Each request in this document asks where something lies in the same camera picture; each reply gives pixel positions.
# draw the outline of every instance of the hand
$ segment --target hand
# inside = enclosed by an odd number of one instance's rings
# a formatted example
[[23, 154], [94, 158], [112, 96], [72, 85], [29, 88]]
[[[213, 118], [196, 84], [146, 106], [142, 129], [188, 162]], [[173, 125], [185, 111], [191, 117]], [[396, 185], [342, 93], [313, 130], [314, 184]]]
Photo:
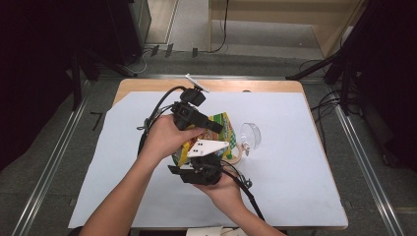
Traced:
[[161, 115], [150, 128], [141, 153], [161, 161], [203, 131], [203, 128], [179, 131], [174, 124], [173, 115]]
[[222, 176], [215, 185], [194, 185], [196, 188], [207, 194], [214, 205], [224, 214], [230, 216], [242, 208], [246, 209], [240, 194], [240, 188], [232, 178], [222, 173]]

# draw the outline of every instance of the yellow snack bag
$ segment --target yellow snack bag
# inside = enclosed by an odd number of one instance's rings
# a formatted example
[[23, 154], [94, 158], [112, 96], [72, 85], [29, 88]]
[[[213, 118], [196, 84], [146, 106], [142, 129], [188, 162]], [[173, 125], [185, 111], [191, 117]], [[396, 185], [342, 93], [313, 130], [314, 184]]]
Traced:
[[[209, 119], [223, 126], [223, 129], [219, 134], [211, 131], [205, 130], [199, 136], [191, 139], [181, 146], [174, 154], [172, 154], [172, 159], [178, 167], [181, 167], [183, 164], [189, 162], [187, 157], [187, 152], [190, 148], [193, 147], [194, 143], [197, 140], [213, 140], [213, 141], [226, 141], [229, 142], [229, 147], [218, 150], [215, 152], [216, 155], [220, 156], [223, 160], [231, 160], [234, 158], [232, 150], [236, 147], [236, 135], [234, 133], [233, 127], [230, 123], [230, 120], [226, 112], [210, 116]], [[189, 126], [187, 129], [193, 129], [195, 126]]]

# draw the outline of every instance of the white sheet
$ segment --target white sheet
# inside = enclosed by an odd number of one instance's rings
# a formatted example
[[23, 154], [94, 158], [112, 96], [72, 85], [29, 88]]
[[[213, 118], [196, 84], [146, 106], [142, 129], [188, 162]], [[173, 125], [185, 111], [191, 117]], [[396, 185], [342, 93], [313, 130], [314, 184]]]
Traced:
[[[163, 104], [179, 100], [172, 93]], [[135, 161], [142, 126], [164, 92], [131, 92], [108, 111], [93, 160], [69, 227], [84, 225]], [[301, 92], [211, 92], [199, 110], [226, 111], [239, 137], [240, 126], [259, 126], [262, 142], [238, 164], [274, 226], [346, 227], [328, 162]], [[172, 175], [165, 158], [155, 169], [133, 227], [235, 226], [210, 199]], [[252, 209], [246, 196], [245, 204]]]

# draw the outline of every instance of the black wire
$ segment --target black wire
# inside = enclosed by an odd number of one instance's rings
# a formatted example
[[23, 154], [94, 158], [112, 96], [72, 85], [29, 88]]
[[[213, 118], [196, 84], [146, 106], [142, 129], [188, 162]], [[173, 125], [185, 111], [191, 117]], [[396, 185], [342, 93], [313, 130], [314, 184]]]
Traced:
[[162, 102], [165, 100], [165, 98], [169, 94], [171, 94], [173, 91], [175, 91], [177, 89], [185, 90], [186, 88], [183, 87], [183, 86], [178, 86], [178, 87], [174, 87], [174, 88], [170, 89], [168, 92], [166, 92], [165, 95], [160, 99], [159, 103], [156, 105], [156, 107], [153, 110], [153, 112], [150, 115], [150, 117], [145, 120], [145, 124], [144, 124], [144, 128], [145, 129], [144, 129], [144, 133], [141, 136], [141, 141], [139, 142], [138, 154], [141, 152], [142, 148], [144, 147], [145, 140], [147, 139], [147, 136], [148, 136], [148, 131], [150, 130], [150, 128], [153, 125], [153, 121], [155, 120], [155, 114], [156, 114], [157, 110], [159, 109], [160, 104], [162, 104]]
[[[221, 21], [219, 23], [220, 23], [220, 29], [221, 29], [221, 31], [223, 32], [223, 35], [224, 35], [225, 31], [223, 29], [223, 26], [221, 25]], [[227, 43], [225, 43], [225, 44], [226, 44], [226, 49], [222, 53], [225, 53], [229, 49], [229, 45], [227, 45]]]
[[157, 120], [157, 118], [159, 118], [159, 116], [160, 115], [162, 115], [163, 114], [163, 112], [165, 112], [166, 110], [168, 110], [169, 108], [171, 108], [172, 107], [172, 105], [169, 105], [169, 106], [166, 106], [166, 107], [163, 107], [162, 108], [162, 110], [159, 112], [159, 114], [155, 117], [155, 120]]
[[198, 166], [195, 166], [195, 167], [197, 167], [197, 168], [205, 167], [205, 168], [216, 169], [216, 170], [219, 170], [219, 171], [223, 172], [224, 174], [226, 174], [230, 178], [232, 178], [233, 181], [237, 184], [237, 186], [239, 186], [239, 188], [246, 194], [246, 196], [249, 199], [249, 202], [251, 202], [251, 205], [254, 208], [255, 212], [257, 213], [258, 217], [261, 220], [265, 221], [264, 216], [262, 215], [261, 210], [258, 207], [257, 202], [255, 201], [255, 197], [251, 194], [251, 192], [248, 190], [248, 188], [245, 186], [245, 184], [242, 183], [236, 176], [232, 175], [230, 172], [228, 172], [227, 170], [224, 170], [223, 168], [219, 168], [217, 166], [212, 166], [212, 165], [208, 165], [208, 164], [199, 164]]
[[155, 107], [155, 109], [153, 110], [151, 116], [149, 117], [149, 120], [151, 121], [151, 123], [149, 124], [149, 129], [150, 127], [153, 125], [153, 120], [154, 120], [154, 116], [157, 112], [157, 110], [159, 109], [160, 104], [162, 104], [162, 102], [165, 100], [165, 98], [171, 94], [173, 91], [177, 90], [177, 89], [181, 89], [181, 90], [185, 90], [187, 88], [183, 87], [183, 86], [178, 86], [178, 87], [174, 87], [172, 89], [170, 89], [159, 101], [159, 103], [157, 104], [157, 106]]
[[242, 175], [239, 173], [239, 171], [229, 162], [225, 161], [225, 160], [220, 160], [221, 162], [227, 164], [227, 166], [231, 167], [233, 169], [233, 171], [237, 174], [237, 176], [239, 177], [240, 181], [242, 181], [242, 183], [244, 182], [244, 180], [242, 179]]
[[129, 67], [127, 67], [127, 66], [123, 66], [126, 70], [128, 70], [128, 71], [130, 71], [131, 73], [133, 73], [133, 76], [134, 77], [136, 77], [138, 74], [140, 74], [140, 73], [142, 73], [142, 72], [144, 72], [146, 69], [147, 69], [147, 66], [148, 66], [148, 64], [147, 64], [147, 61], [145, 60], [145, 55], [147, 55], [147, 53], [149, 53], [149, 52], [151, 52], [151, 50], [148, 50], [148, 51], [143, 51], [143, 53], [142, 53], [142, 56], [141, 56], [141, 58], [142, 58], [142, 61], [144, 62], [144, 64], [145, 64], [145, 66], [144, 66], [144, 68], [142, 68], [141, 70], [138, 70], [138, 71], [136, 71], [136, 70], [132, 70], [132, 69], [130, 69]]
[[320, 117], [317, 120], [315, 120], [315, 123], [318, 123], [320, 120], [322, 120], [327, 115], [329, 115], [334, 110], [334, 108], [337, 107], [338, 104], [340, 104], [340, 102], [334, 102], [334, 103], [328, 104], [328, 105], [332, 105], [332, 106], [328, 106], [324, 111], [322, 111], [321, 112], [322, 114], [320, 115]]
[[[329, 92], [328, 94], [326, 94], [321, 100], [320, 100], [320, 102], [319, 102], [319, 105], [318, 105], [318, 107], [317, 107], [317, 115], [318, 115], [318, 117], [320, 118], [321, 117], [321, 115], [322, 115], [322, 113], [321, 113], [321, 111], [320, 111], [320, 108], [321, 108], [321, 106], [323, 105], [323, 103], [324, 103], [324, 101], [325, 101], [325, 99], [328, 97], [328, 96], [330, 96], [330, 95], [332, 95], [333, 93], [335, 93], [335, 92], [340, 92], [340, 90], [333, 90], [333, 91], [331, 91], [331, 92]], [[326, 144], [326, 134], [325, 134], [325, 129], [323, 128], [323, 122], [322, 122], [322, 119], [319, 119], [319, 128], [320, 128], [320, 131], [321, 131], [321, 134], [322, 134], [322, 144], [323, 144], [323, 149], [324, 149], [324, 151], [325, 151], [325, 153], [328, 153], [328, 148], [327, 148], [327, 144]]]
[[226, 12], [224, 13], [223, 42], [221, 43], [220, 47], [218, 47], [214, 51], [210, 51], [209, 53], [218, 52], [223, 47], [224, 42], [226, 41], [226, 37], [227, 37], [226, 26], [227, 26], [227, 12], [228, 12], [228, 9], [229, 9], [229, 0], [226, 1]]
[[310, 108], [310, 111], [314, 111], [317, 108], [319, 108], [319, 106], [329, 105], [329, 104], [331, 104], [331, 103], [333, 103], [335, 101], [338, 101], [338, 100], [340, 100], [340, 98], [338, 98], [338, 97], [337, 98], [330, 99], [330, 100], [322, 103], [321, 105], [317, 105], [317, 106], [314, 106], [314, 107]]

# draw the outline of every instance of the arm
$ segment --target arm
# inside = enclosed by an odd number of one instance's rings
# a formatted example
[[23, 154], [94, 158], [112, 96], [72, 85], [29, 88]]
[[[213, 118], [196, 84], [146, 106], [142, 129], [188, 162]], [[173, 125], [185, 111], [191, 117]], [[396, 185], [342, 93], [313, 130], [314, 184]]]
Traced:
[[223, 174], [216, 185], [195, 185], [207, 194], [214, 205], [235, 222], [247, 235], [285, 235], [259, 219], [243, 204], [240, 189], [232, 178]]
[[154, 168], [202, 131], [178, 131], [172, 115], [159, 117], [131, 169], [89, 217], [80, 235], [127, 235]]

